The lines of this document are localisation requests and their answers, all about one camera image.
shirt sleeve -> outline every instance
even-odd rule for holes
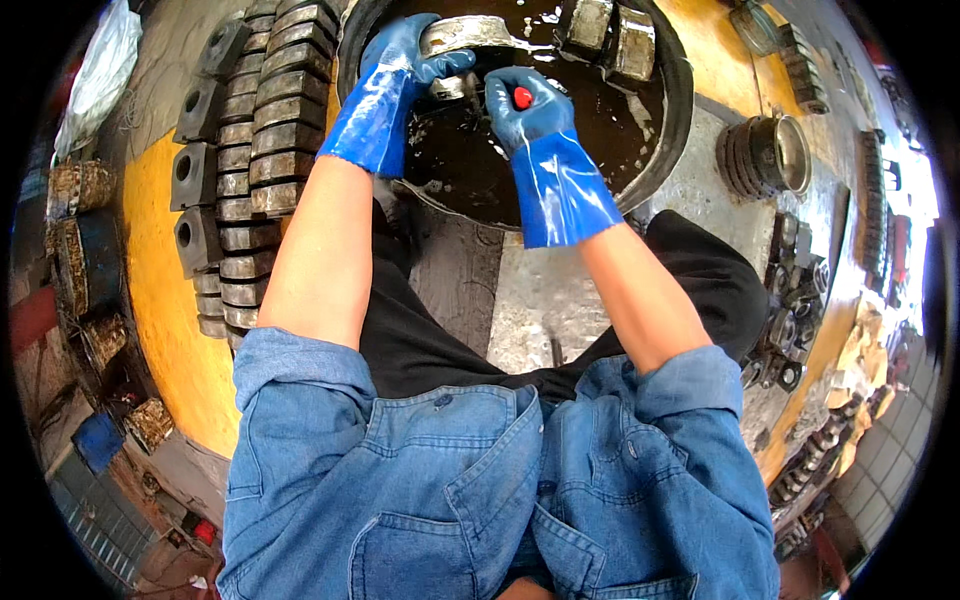
[[[272,327],[247,334],[233,382],[242,417],[227,487],[224,576],[275,540],[303,494],[363,440],[375,397],[356,350]]]
[[[636,416],[687,453],[686,470],[773,545],[766,487],[740,435],[740,369],[717,346],[685,352],[640,378]]]

person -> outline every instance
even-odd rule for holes
[[[438,18],[365,51],[237,352],[221,594],[775,598],[767,494],[738,428],[762,285],[674,212],[644,242],[535,70],[486,77],[524,243],[576,246],[612,330],[568,365],[508,375],[408,285],[372,174],[402,174],[413,100],[474,62],[422,57]]]

black pants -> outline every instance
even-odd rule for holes
[[[573,388],[595,360],[623,354],[610,327],[562,367],[508,375],[444,331],[408,283],[409,254],[388,232],[374,202],[373,283],[360,337],[380,397],[402,398],[443,385],[534,384],[544,399],[574,398]],[[750,263],[729,245],[672,210],[650,222],[645,241],[693,300],[713,343],[739,362],[763,327],[767,292]]]

white tile wall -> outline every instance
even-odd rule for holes
[[[913,346],[909,356],[910,391],[898,393],[886,414],[863,435],[853,465],[830,489],[856,523],[868,551],[879,543],[906,497],[933,419],[939,369]]]

dark liquid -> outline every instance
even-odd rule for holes
[[[503,17],[510,33],[535,45],[553,44],[556,24],[542,16],[555,16],[556,0],[400,0],[391,5],[373,29],[417,12],[436,12],[442,18],[465,14],[493,14]],[[532,19],[529,36],[524,36],[524,17]],[[625,94],[603,82],[599,67],[563,59],[557,50],[528,53],[517,49],[477,49],[476,72],[482,106],[483,77],[501,66],[518,64],[535,67],[547,79],[559,82],[576,108],[576,128],[584,148],[600,168],[613,194],[623,190],[653,156],[663,126],[663,81],[659,70],[637,94],[650,113],[644,125],[648,138],[627,106]],[[546,62],[537,57],[553,58]],[[437,103],[429,97],[414,104],[410,123],[405,178],[425,188],[437,202],[450,210],[483,223],[519,227],[514,175],[510,163],[496,150],[499,141],[490,128],[490,119],[479,114],[468,100]]]

